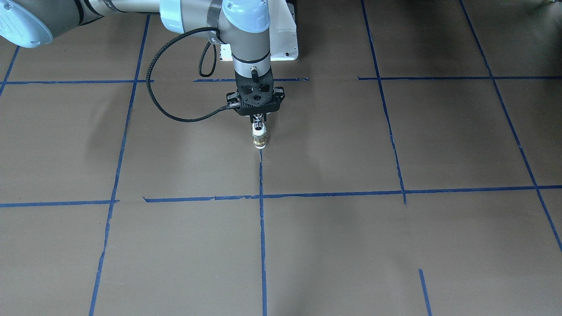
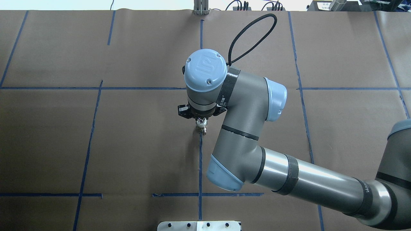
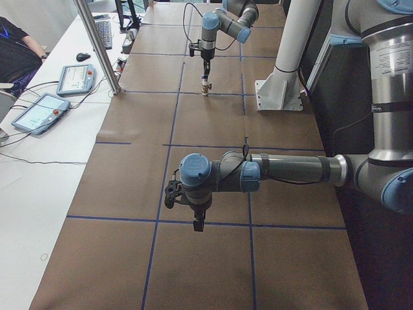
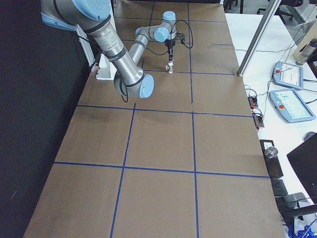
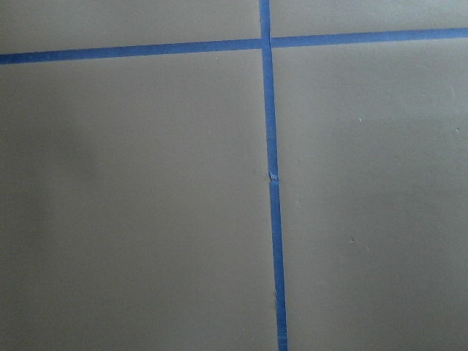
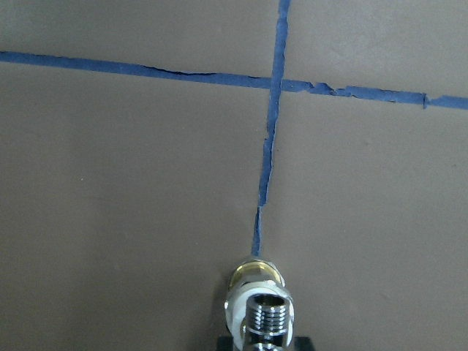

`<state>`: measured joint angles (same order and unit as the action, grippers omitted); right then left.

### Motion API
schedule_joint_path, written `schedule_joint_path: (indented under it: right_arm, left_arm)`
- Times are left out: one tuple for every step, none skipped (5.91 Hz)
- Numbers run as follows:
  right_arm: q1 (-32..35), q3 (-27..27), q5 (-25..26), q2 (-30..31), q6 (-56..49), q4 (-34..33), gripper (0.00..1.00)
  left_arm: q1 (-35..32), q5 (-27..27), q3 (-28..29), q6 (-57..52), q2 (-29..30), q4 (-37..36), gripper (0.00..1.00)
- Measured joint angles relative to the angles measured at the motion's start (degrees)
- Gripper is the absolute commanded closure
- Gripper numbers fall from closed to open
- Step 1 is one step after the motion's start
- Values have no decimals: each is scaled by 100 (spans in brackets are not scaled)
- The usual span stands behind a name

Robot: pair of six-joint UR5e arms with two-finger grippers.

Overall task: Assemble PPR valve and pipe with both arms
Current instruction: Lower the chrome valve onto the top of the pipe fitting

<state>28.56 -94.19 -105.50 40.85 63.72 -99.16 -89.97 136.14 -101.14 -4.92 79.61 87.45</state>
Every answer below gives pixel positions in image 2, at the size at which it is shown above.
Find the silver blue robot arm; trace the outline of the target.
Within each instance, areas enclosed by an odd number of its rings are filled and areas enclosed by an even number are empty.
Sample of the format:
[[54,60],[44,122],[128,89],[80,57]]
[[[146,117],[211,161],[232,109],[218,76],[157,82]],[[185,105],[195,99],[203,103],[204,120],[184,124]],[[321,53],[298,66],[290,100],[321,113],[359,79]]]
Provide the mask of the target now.
[[410,228],[410,119],[397,122],[374,180],[361,180],[296,159],[258,144],[266,121],[284,109],[287,89],[267,78],[229,67],[212,49],[192,53],[185,63],[188,110],[197,127],[225,111],[207,178],[216,186],[239,191],[245,183],[266,187],[342,212],[383,230]]

